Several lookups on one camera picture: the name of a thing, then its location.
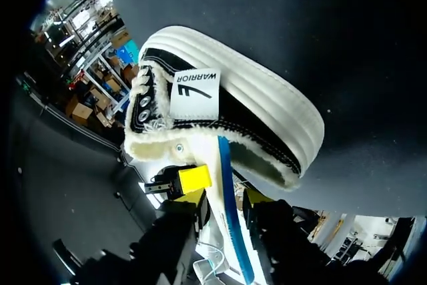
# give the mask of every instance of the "blue strap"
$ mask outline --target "blue strap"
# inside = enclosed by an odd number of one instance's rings
[[[245,283],[247,285],[254,281],[254,270],[243,241],[242,230],[240,228],[238,209],[234,196],[232,160],[230,157],[230,147],[225,137],[218,136],[221,156],[222,187],[224,191],[224,205],[226,207],[226,219],[228,231],[232,238],[232,244],[238,257],[240,269],[242,270]]]

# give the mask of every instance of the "white cable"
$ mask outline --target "white cable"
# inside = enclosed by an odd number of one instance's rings
[[[203,243],[203,242],[198,242],[198,244],[210,247],[214,250],[216,250],[217,252],[219,252],[222,255],[221,261],[219,262],[219,264],[217,266],[215,266],[215,268],[213,268],[209,273],[207,273],[207,275],[203,278],[203,280],[201,280],[201,285],[205,284],[205,281],[207,280],[207,278],[209,276],[211,276],[214,272],[216,272],[216,270],[218,268],[220,268],[220,266],[224,263],[224,260],[226,260],[226,256],[224,255],[224,253],[222,252],[222,250],[220,250],[218,247],[208,244],[208,243]]]

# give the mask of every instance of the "dark gray surface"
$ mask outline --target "dark gray surface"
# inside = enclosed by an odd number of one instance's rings
[[[140,46],[167,25],[201,31],[275,71],[326,124],[302,187],[267,195],[365,215],[427,210],[423,0],[114,0]]]
[[[128,258],[130,243],[142,237],[154,211],[137,174],[117,162],[117,152],[40,112],[21,88],[15,92],[9,155],[32,239],[64,282],[69,274],[52,250],[53,241],[61,238],[82,260],[99,257],[102,249]],[[117,190],[124,204],[113,197]]]

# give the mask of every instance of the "white rubber sole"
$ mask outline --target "white rubber sole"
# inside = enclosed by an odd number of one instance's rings
[[[187,27],[171,26],[154,33],[139,52],[139,61],[147,48],[173,53],[196,68],[221,69],[221,85],[286,143],[301,165],[301,176],[317,156],[324,138],[322,116],[273,71]]]

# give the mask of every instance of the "shoe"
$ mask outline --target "shoe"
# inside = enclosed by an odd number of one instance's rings
[[[225,136],[232,164],[278,188],[292,190],[317,156],[324,122],[294,86],[207,35],[171,26],[154,33],[139,52],[125,121],[125,150],[141,161],[194,161],[185,140]],[[220,69],[219,115],[174,119],[169,114],[175,74]]]

